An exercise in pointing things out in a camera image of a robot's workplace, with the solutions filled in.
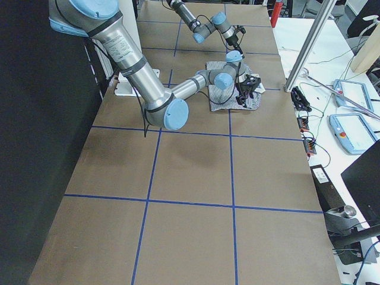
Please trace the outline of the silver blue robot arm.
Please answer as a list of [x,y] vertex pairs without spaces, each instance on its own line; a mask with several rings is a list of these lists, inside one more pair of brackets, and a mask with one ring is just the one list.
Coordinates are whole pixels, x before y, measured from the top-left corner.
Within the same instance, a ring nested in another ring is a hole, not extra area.
[[173,89],[163,86],[127,32],[118,1],[49,1],[49,21],[55,31],[101,42],[122,75],[144,99],[141,113],[150,125],[168,130],[182,128],[189,115],[185,100],[209,85],[221,90],[233,87],[238,91],[237,103],[244,106],[261,82],[243,61],[237,33],[245,29],[231,25],[223,12],[213,16],[209,23],[202,24],[184,2],[168,1],[168,5],[189,27],[197,43],[218,31],[234,48],[226,55],[226,62],[220,69],[198,71]]
[[240,53],[242,58],[245,57],[240,47],[242,39],[239,39],[238,33],[242,33],[242,37],[244,37],[246,30],[244,26],[230,24],[224,12],[218,12],[211,18],[205,15],[194,16],[183,1],[166,2],[168,9],[177,13],[181,20],[188,26],[194,40],[198,44],[203,43],[206,38],[216,31],[220,35],[227,50],[235,50]]

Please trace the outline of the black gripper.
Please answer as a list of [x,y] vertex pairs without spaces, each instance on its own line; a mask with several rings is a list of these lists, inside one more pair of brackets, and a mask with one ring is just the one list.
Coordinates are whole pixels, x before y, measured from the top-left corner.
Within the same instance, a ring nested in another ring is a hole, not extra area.
[[[239,40],[238,33],[242,33],[242,38]],[[240,48],[240,42],[242,41],[246,30],[244,26],[230,26],[229,28],[229,36],[227,37],[227,44],[232,46],[234,50],[238,51],[242,57],[245,58],[242,49]]]
[[238,96],[236,96],[237,103],[243,107],[247,107],[247,99],[254,98],[255,89],[260,83],[261,79],[259,77],[246,74],[246,78],[242,83],[236,83],[236,88],[239,93]]

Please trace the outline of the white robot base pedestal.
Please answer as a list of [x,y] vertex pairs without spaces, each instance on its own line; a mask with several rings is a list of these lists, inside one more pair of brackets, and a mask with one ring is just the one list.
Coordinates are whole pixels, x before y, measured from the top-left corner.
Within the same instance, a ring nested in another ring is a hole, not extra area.
[[134,96],[133,87],[137,89],[139,95],[154,97],[160,94],[163,85],[151,68],[141,68],[129,77],[124,76],[125,70],[120,71],[115,94],[118,96]]

